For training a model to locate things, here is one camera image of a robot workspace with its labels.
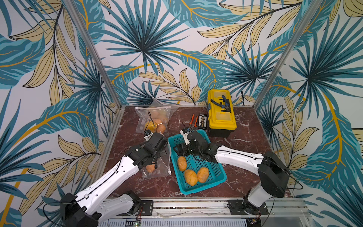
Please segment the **potato orange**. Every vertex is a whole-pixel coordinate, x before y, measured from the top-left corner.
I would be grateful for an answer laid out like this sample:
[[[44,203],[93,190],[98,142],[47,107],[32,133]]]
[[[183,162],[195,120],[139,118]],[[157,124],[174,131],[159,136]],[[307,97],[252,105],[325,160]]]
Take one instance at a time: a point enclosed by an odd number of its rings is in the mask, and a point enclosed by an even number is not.
[[[160,124],[157,126],[157,133],[164,134],[166,131],[166,126],[164,124]]]

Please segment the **clear dotted bag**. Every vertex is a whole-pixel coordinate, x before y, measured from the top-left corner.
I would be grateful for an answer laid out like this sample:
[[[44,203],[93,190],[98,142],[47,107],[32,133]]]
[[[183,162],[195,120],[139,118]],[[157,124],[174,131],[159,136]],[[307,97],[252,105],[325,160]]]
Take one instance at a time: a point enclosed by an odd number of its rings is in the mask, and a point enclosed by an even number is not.
[[[166,155],[159,158],[156,162],[152,163],[155,164],[155,171],[153,173],[148,173],[146,167],[142,168],[142,176],[144,178],[157,178],[157,177],[165,177],[171,175],[172,171],[170,168],[170,161],[171,161],[171,151],[170,145],[168,144],[166,147]]]
[[[166,131],[163,135],[168,134],[168,123],[169,118],[166,116],[165,109],[159,108],[144,108],[135,107],[135,112],[139,116],[138,125],[136,127],[136,133],[144,133],[145,124],[149,121],[156,123],[157,125],[164,124],[166,126]]]

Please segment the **teal plastic basket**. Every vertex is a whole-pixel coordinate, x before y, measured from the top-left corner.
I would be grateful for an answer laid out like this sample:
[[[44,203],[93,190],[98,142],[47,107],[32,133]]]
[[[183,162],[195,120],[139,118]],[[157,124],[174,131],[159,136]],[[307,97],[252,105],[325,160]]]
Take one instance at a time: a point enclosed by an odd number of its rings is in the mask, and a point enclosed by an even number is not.
[[[171,150],[171,161],[174,166],[176,179],[179,185],[180,191],[185,194],[194,194],[209,188],[215,187],[226,181],[227,175],[223,169],[223,166],[219,163],[212,163],[201,160],[194,155],[186,155],[187,169],[193,170],[197,173],[202,167],[206,167],[209,170],[209,177],[204,183],[196,183],[194,186],[189,185],[184,177],[184,172],[179,170],[177,160],[179,155],[174,150],[174,147],[184,144],[183,136],[178,134],[168,138],[168,148]]]

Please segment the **clear zipper bag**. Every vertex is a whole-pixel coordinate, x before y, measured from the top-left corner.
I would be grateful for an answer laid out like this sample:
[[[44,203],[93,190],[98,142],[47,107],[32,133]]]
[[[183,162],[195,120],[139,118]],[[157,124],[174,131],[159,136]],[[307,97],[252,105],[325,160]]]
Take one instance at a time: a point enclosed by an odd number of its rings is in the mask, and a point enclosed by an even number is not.
[[[166,116],[170,119],[173,114],[179,109],[178,105],[167,103],[166,101],[161,101],[159,99],[153,98],[153,102],[149,106],[151,108],[159,108],[166,110]]]

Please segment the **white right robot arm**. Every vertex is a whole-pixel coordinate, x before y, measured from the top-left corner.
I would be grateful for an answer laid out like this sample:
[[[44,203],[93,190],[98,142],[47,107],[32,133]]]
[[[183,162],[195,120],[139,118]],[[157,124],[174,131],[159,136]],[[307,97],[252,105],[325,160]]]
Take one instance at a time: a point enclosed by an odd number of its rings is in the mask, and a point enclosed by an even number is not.
[[[287,190],[290,171],[271,151],[265,154],[248,153],[211,143],[204,130],[185,132],[169,138],[172,154],[195,155],[202,161],[228,164],[250,171],[260,178],[260,183],[249,190],[244,198],[245,209],[258,209],[270,198],[283,198]]]

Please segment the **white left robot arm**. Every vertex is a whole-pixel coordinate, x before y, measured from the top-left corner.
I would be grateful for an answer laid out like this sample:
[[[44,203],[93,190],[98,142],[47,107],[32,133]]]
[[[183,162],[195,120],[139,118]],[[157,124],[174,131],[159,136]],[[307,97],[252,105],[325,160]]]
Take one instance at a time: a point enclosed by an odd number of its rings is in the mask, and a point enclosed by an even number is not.
[[[140,198],[129,191],[108,199],[121,184],[142,168],[155,164],[163,155],[168,139],[153,133],[145,142],[128,147],[125,155],[106,174],[76,195],[68,193],[60,201],[60,216],[66,227],[97,227],[120,214],[137,214]]]

